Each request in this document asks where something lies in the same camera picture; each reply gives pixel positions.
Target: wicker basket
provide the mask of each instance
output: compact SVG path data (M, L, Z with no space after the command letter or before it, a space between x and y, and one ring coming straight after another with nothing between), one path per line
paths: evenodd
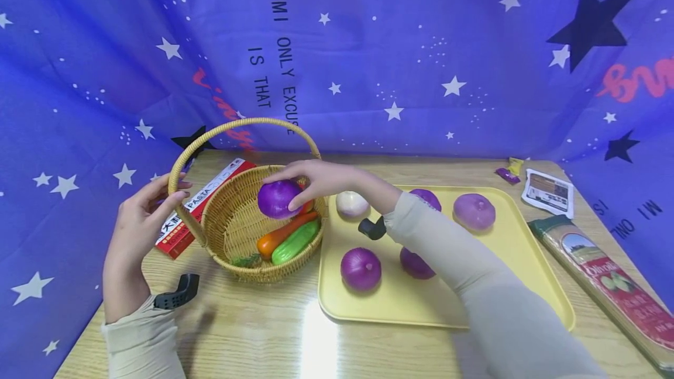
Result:
M178 176L185 167L187 160L200 145L212 139L222 132L255 123L268 123L268 125L282 126L295 131L309 143L311 153L316 158L321 158L314 140L301 128L292 123L272 118L246 118L225 123L192 142L183 150L178 160L173 165L168 182L168 192L174 193L178 187ZM245 281L276 282L281 278L297 271L302 267L319 248L323 239L325 221L328 216L328 203L325 198L318 198L314 202L314 209L321 216L321 228L313 242L310 243L300 254L288 262L273 265L263 261L255 268L242 268L231 264L232 260L245 258L257 253L257 240L264 234L271 232L289 220L275 220L262 215L257 207L257 192L262 186L262 179L284 166L261 166L246 170L227 181L210 198L204 209L201 224L182 205L177 208L178 214L197 241L202 245L218 264L230 271L235 276Z

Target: yellow wrapper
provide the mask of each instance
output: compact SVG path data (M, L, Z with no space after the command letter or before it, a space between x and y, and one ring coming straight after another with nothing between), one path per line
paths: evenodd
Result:
M520 169L524 164L524 160L510 157L508 162L510 164L507 166L507 171L510 171L514 175L520 175Z

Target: blue fabric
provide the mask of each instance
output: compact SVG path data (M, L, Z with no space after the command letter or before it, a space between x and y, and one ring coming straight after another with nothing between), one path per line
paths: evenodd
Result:
M673 18L672 0L0 0L0 377L52 377L101 303L116 207L239 117L327 153L558 161L674 309ZM211 144L307 148L273 126Z

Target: toy cucumber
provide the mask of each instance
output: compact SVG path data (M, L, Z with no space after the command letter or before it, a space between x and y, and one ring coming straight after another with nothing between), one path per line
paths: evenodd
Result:
M285 242L276 247L274 253L271 254L271 263L280 265L297 256L311 243L320 227L320 221L316 219L295 230Z

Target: hand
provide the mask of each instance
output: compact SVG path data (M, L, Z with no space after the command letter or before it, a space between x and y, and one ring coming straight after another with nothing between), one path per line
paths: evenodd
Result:
M302 175L309 178L309 187L294 197L288 205L288 209L294 211L312 199L353 190L358 171L356 167L310 159L290 163L282 170L262 180L262 183L289 180Z
M155 179L119 206L106 264L115 265L115 269L140 266L154 246L164 221L190 196L183 189L191 188L192 184L182 180L178 183L178 192L169 196L168 181L168 174Z

